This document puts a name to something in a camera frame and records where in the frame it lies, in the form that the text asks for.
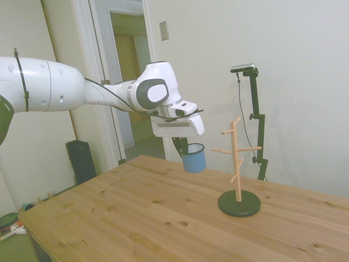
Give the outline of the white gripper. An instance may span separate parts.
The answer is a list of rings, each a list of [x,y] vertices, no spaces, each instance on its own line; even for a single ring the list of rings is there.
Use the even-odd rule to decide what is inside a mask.
[[[172,122],[151,116],[151,124],[156,137],[172,138],[173,145],[180,157],[182,153],[188,153],[187,138],[198,137],[204,133],[202,118],[198,113]]]

